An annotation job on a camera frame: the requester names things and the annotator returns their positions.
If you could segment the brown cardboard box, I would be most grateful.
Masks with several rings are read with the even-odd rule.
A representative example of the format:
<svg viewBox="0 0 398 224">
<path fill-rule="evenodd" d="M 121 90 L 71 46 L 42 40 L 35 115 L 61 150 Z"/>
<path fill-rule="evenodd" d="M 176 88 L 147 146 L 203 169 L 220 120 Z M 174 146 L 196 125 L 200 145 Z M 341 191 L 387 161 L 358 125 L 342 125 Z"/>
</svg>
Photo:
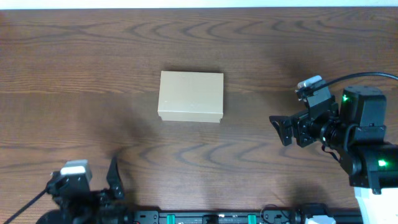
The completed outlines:
<svg viewBox="0 0 398 224">
<path fill-rule="evenodd" d="M 219 123 L 223 93 L 223 73 L 162 71 L 157 112 L 163 121 Z"/>
</svg>

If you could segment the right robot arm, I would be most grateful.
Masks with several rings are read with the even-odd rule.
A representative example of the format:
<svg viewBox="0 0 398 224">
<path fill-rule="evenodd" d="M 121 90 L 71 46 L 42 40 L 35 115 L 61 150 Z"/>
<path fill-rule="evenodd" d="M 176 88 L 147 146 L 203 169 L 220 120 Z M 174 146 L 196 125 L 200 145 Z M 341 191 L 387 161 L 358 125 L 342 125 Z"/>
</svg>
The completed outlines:
<svg viewBox="0 0 398 224">
<path fill-rule="evenodd" d="M 371 86 L 348 86 L 341 103 L 327 88 L 304 99 L 292 116 L 270 116 L 283 145 L 316 141 L 338 161 L 364 223 L 397 223 L 397 145 L 385 141 L 386 97 Z"/>
</svg>

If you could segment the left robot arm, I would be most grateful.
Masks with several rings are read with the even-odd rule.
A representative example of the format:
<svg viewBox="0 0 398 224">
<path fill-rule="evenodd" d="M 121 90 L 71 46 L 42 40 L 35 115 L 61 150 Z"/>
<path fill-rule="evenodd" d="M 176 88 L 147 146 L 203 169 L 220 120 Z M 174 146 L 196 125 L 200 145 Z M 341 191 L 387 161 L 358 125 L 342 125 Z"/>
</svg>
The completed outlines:
<svg viewBox="0 0 398 224">
<path fill-rule="evenodd" d="M 92 172 L 86 159 L 68 161 L 53 173 L 45 192 L 52 196 L 58 209 L 51 210 L 38 219 L 38 223 L 132 223 L 134 215 L 127 206 L 118 202 L 124 199 L 124 189 L 114 157 L 106 175 L 107 189 L 91 190 Z"/>
</svg>

